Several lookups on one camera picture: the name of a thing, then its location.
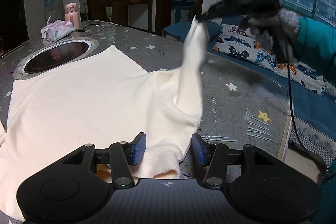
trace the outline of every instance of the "round induction cooktop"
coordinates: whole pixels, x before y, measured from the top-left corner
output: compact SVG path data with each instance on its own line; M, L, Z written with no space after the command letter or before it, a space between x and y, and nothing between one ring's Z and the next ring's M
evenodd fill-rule
M56 45L33 57L24 67L25 73L38 73L56 68L81 56L89 49L85 42L70 42Z

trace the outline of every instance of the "pink thermos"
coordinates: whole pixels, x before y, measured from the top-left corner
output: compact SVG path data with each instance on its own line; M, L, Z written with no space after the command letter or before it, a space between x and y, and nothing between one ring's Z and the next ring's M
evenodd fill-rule
M77 4L76 3L69 3L69 4L65 5L64 20L70 21L75 30L78 30L80 28L79 13L77 12Z

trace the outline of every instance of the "fleece fabric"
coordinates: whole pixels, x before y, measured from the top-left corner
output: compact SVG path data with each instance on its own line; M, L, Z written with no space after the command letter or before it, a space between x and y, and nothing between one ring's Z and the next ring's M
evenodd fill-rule
M136 178L176 179L202 115L199 67L209 39L193 21L181 67L148 73L111 46L104 52L13 83L8 130L0 131L0 211L24 218L16 191L71 151L131 142L145 132Z

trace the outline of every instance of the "tiled floor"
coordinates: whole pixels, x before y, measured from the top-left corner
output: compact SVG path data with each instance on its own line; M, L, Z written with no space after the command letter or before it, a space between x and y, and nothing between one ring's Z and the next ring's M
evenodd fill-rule
M285 163L316 183L319 183L320 178L324 175L322 174L324 170L321 170L321 166L317 166L311 159L304 157L290 148L287 148Z

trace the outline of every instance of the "green butterfly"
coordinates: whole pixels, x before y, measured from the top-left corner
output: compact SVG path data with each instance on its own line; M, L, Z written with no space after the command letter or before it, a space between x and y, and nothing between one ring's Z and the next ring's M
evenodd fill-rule
M241 60L247 61L247 58L249 56L248 51L242 51L241 53L240 51L238 51L237 53L236 49L233 46L230 46L229 50L230 50L230 53L228 54L229 56L233 56Z

